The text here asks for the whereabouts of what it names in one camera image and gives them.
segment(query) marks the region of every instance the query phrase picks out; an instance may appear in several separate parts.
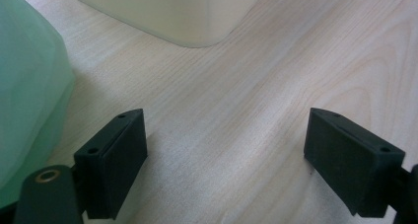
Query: green translucent container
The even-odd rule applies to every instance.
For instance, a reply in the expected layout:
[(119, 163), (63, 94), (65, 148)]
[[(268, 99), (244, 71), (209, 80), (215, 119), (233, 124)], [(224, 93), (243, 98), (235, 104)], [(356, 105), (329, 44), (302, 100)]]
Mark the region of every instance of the green translucent container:
[(73, 82), (55, 28), (25, 0), (0, 0), (0, 207), (58, 143)]

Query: white plastic box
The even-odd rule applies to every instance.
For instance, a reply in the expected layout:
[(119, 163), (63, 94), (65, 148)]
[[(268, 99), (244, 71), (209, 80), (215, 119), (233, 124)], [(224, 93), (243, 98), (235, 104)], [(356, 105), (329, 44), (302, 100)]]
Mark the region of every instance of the white plastic box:
[(80, 0), (154, 36), (187, 47), (219, 42), (257, 0)]

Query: black plastic bracket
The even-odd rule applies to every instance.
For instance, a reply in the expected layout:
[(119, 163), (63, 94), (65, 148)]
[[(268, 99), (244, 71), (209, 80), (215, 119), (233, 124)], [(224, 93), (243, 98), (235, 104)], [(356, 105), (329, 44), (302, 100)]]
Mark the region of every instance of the black plastic bracket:
[(0, 210), (0, 223), (77, 224), (85, 210), (92, 219), (115, 219), (146, 158), (143, 111), (122, 113), (74, 154), (74, 167), (28, 176), (18, 202)]
[(353, 215), (384, 217), (391, 205), (395, 223), (417, 223), (418, 169), (403, 170), (404, 156), (348, 118), (311, 109), (305, 157)]

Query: wood grain surface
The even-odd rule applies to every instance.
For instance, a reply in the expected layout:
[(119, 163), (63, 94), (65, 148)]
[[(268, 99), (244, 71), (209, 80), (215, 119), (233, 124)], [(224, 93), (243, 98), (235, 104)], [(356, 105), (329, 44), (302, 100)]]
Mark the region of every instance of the wood grain surface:
[(418, 0), (259, 0), (221, 43), (184, 48), (77, 0), (27, 0), (76, 74), (72, 155), (143, 108), (149, 157), (116, 221), (391, 223), (352, 217), (304, 159), (310, 108), (342, 113), (418, 163)]

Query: mounting hole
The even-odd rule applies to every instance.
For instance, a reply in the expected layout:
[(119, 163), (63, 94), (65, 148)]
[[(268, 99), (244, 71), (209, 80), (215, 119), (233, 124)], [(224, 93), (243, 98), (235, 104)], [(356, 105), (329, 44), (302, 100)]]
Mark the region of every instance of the mounting hole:
[(97, 152), (99, 152), (99, 149), (97, 149), (97, 148), (91, 148), (87, 151), (87, 153), (89, 153), (89, 154), (95, 154)]
[(381, 151), (383, 151), (383, 152), (390, 152), (390, 149), (388, 149), (386, 147), (383, 147), (383, 148), (381, 148)]
[(48, 183), (55, 180), (61, 173), (58, 170), (47, 170), (37, 175), (35, 181), (37, 183)]

